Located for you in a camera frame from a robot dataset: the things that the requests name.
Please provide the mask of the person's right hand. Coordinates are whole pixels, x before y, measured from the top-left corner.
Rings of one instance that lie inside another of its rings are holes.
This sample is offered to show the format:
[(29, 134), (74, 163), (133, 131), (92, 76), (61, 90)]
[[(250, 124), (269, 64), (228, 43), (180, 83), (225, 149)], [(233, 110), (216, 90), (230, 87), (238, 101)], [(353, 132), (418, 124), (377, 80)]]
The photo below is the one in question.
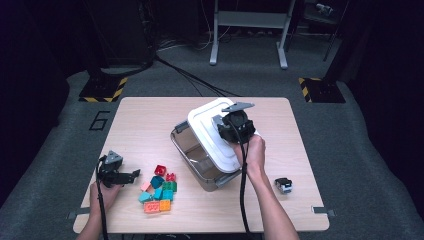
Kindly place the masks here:
[(240, 146), (232, 144), (240, 164), (246, 163), (247, 175), (250, 179), (261, 176), (264, 173), (265, 164), (265, 141), (259, 135), (253, 135), (249, 142)]

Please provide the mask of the grey transparent storage box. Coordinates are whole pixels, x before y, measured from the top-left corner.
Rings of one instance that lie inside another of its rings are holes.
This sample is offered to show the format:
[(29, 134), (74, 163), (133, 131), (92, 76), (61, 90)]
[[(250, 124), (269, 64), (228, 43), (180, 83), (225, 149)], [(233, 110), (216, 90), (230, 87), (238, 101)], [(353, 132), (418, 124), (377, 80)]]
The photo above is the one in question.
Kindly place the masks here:
[(241, 174), (240, 170), (233, 173), (219, 170), (195, 137), (187, 121), (176, 125), (170, 133), (170, 138), (190, 172), (205, 191), (212, 192), (222, 188)]

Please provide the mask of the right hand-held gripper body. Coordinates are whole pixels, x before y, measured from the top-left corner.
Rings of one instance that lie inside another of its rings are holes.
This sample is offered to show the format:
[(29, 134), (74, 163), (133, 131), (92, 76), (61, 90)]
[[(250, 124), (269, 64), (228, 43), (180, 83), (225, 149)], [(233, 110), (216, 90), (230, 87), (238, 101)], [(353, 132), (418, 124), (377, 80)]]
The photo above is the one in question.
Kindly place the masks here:
[(254, 107), (253, 103), (236, 102), (222, 109), (225, 116), (218, 125), (218, 133), (229, 143), (247, 143), (256, 132), (253, 121), (250, 120), (245, 109)]

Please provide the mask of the black striped stand base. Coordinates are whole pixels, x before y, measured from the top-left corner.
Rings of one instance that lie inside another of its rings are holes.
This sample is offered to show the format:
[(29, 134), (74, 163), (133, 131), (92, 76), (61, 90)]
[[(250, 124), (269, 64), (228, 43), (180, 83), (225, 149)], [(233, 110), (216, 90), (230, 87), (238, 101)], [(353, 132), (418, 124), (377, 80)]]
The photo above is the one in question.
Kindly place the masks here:
[(127, 78), (120, 77), (90, 78), (80, 92), (79, 100), (84, 102), (116, 102), (126, 83)]
[(327, 83), (320, 78), (299, 78), (298, 81), (308, 103), (345, 103), (335, 83)]

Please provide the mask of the white metal desk frame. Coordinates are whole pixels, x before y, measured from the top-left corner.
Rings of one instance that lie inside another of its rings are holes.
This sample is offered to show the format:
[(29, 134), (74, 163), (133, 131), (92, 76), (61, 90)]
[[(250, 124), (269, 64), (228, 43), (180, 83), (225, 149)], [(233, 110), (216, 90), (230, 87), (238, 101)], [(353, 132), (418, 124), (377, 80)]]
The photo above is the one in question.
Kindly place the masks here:
[(280, 29), (282, 31), (281, 39), (276, 43), (279, 65), (281, 69), (287, 70), (288, 62), (284, 47), (296, 0), (287, 1), (289, 5), (285, 13), (265, 13), (223, 11), (219, 9), (219, 0), (214, 0), (213, 43), (209, 64), (212, 66), (217, 64), (219, 51), (218, 28), (220, 26)]

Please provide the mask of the white box lid grey handle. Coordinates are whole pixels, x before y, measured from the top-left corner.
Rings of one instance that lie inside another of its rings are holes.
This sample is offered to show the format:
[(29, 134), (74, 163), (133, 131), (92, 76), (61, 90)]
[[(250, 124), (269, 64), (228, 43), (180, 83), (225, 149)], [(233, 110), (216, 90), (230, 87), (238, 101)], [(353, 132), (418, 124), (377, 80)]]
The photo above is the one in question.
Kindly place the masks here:
[(224, 173), (233, 173), (241, 168), (232, 144), (222, 139), (218, 133), (218, 125), (225, 116), (222, 109), (236, 102), (228, 98), (217, 98), (212, 102), (193, 109), (188, 114), (188, 124), (194, 135), (210, 156), (215, 166)]

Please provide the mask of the person's left hand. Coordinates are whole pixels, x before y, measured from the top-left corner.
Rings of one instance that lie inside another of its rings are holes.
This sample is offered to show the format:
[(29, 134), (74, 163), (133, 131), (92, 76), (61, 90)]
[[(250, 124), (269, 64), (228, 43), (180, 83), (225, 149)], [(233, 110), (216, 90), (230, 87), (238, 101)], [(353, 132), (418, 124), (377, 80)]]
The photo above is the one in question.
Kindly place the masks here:
[(99, 195), (102, 195), (103, 208), (108, 211), (113, 205), (118, 193), (122, 189), (121, 185), (112, 185), (110, 188), (100, 183), (100, 188), (97, 188), (96, 182), (90, 185), (90, 215), (99, 216), (101, 214), (101, 207), (99, 202)]

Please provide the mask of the white toy car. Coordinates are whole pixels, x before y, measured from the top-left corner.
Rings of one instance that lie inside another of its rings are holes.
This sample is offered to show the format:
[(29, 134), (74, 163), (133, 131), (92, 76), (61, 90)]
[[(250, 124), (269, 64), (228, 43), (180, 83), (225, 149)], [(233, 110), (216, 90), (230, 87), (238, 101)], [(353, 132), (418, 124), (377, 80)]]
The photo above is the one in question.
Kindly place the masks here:
[(277, 178), (274, 184), (282, 194), (288, 194), (292, 191), (292, 181), (288, 178)]

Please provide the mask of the black cabinet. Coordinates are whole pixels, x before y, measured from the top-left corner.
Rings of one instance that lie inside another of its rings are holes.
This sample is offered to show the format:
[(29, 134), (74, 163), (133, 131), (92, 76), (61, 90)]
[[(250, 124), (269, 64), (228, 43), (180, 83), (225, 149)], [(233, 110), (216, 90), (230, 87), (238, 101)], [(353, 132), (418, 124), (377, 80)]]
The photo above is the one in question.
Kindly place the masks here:
[(85, 0), (109, 66), (141, 66), (152, 61), (152, 44), (142, 0)]

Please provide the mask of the grey table edge bracket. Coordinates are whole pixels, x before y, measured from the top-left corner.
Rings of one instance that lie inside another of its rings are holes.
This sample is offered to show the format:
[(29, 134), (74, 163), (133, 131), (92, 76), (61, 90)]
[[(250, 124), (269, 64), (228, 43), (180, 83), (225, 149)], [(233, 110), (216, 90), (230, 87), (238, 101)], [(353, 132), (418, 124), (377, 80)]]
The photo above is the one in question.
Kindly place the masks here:
[(89, 213), (90, 213), (90, 208), (89, 208), (89, 207), (78, 208), (78, 209), (75, 209), (75, 210), (73, 210), (73, 211), (69, 212), (69, 213), (67, 214), (67, 219), (68, 219), (68, 220), (73, 220), (73, 219), (75, 219), (78, 215), (81, 215), (81, 214), (89, 214)]
[(314, 214), (326, 214), (328, 217), (336, 216), (336, 212), (333, 209), (328, 209), (326, 207), (312, 206), (311, 210)]

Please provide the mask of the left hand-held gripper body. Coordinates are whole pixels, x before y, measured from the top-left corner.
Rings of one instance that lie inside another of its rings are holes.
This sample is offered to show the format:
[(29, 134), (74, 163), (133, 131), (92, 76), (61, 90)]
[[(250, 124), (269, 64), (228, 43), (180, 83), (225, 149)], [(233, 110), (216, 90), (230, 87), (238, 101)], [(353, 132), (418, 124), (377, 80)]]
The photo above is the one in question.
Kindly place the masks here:
[(100, 167), (97, 170), (97, 178), (107, 187), (112, 185), (127, 184), (128, 176), (120, 173), (119, 168), (123, 163), (123, 157), (110, 150), (100, 158)]

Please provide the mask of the grey device on shelf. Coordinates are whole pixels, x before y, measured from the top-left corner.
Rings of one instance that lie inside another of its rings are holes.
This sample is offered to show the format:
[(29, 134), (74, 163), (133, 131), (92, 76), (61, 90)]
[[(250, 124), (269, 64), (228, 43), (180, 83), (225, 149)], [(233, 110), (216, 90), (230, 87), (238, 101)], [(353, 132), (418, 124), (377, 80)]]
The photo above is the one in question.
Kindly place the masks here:
[(334, 11), (334, 9), (331, 6), (324, 5), (321, 3), (317, 3), (315, 5), (315, 8), (321, 15), (324, 15), (324, 16), (330, 16)]

